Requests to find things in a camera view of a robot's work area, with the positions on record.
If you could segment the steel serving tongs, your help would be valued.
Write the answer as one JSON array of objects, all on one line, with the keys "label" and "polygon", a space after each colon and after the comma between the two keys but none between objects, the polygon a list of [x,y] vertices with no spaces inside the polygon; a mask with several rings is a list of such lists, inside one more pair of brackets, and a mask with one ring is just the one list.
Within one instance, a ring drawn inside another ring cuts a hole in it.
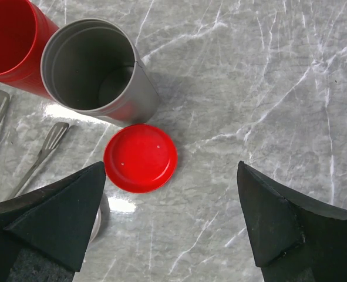
[{"label": "steel serving tongs", "polygon": [[[11,97],[7,92],[0,90],[0,123],[6,115],[10,99]],[[47,137],[44,140],[41,150],[38,153],[36,162],[27,171],[21,181],[15,186],[15,188],[8,194],[5,200],[10,200],[17,196],[17,194],[22,190],[29,178],[33,175],[35,170],[57,148],[60,141],[67,133],[68,129],[69,124],[65,122],[58,122],[52,126]]]}]

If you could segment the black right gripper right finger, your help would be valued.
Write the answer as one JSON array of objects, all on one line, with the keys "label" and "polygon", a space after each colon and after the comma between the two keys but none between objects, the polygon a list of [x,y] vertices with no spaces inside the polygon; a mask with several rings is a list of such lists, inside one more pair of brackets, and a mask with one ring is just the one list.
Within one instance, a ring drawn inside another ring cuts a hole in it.
[{"label": "black right gripper right finger", "polygon": [[347,210],[239,162],[237,186],[264,281],[347,281]]}]

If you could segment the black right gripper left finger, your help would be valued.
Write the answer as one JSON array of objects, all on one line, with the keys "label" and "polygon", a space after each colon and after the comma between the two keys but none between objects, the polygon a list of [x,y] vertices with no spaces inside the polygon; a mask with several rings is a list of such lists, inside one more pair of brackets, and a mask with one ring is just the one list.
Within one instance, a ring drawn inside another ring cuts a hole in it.
[{"label": "black right gripper left finger", "polygon": [[72,281],[102,199],[96,162],[57,182],[0,202],[0,281]]}]

